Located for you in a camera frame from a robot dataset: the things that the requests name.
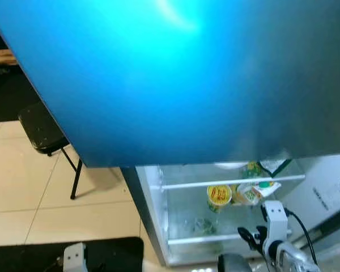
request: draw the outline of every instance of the yellow cup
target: yellow cup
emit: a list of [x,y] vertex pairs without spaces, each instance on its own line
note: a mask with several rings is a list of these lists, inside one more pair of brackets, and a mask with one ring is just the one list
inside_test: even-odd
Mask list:
[[208,186],[208,207],[211,211],[219,213],[232,199],[232,190],[228,185]]

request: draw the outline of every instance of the tile floor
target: tile floor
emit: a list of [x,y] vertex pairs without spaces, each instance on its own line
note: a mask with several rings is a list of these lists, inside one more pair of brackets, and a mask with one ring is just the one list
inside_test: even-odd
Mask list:
[[[67,151],[77,160],[70,146]],[[140,236],[144,271],[193,270],[159,266],[118,168],[84,167],[75,201],[73,178],[62,152],[39,154],[19,122],[0,123],[0,245]]]

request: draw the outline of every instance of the chair leg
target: chair leg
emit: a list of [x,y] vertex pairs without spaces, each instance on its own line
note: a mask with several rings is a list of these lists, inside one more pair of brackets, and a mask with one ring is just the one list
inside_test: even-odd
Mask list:
[[72,193],[70,195],[70,199],[74,200],[75,199],[75,192],[77,190],[77,185],[78,185],[78,180],[79,180],[79,175],[80,171],[82,170],[82,160],[78,160],[78,166],[75,171],[75,178],[74,178],[74,183],[73,183],[73,188],[72,188]]

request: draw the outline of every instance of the chair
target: chair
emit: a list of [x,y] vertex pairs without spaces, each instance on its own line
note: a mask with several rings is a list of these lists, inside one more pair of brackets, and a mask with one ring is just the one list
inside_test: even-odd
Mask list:
[[22,124],[32,146],[36,151],[51,156],[53,152],[62,150],[68,162],[75,171],[75,178],[70,199],[75,199],[82,160],[79,158],[77,167],[69,158],[64,147],[69,145],[68,140],[51,117],[42,102],[30,105],[19,112],[19,121]]

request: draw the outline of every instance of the black floor mat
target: black floor mat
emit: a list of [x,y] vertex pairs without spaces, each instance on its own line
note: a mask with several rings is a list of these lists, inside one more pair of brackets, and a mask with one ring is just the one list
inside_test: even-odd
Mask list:
[[[59,272],[51,267],[70,243],[0,246],[0,272]],[[88,272],[142,271],[143,241],[138,237],[84,241]]]
[[40,101],[18,66],[6,69],[10,71],[0,75],[0,122],[17,120],[21,109]]

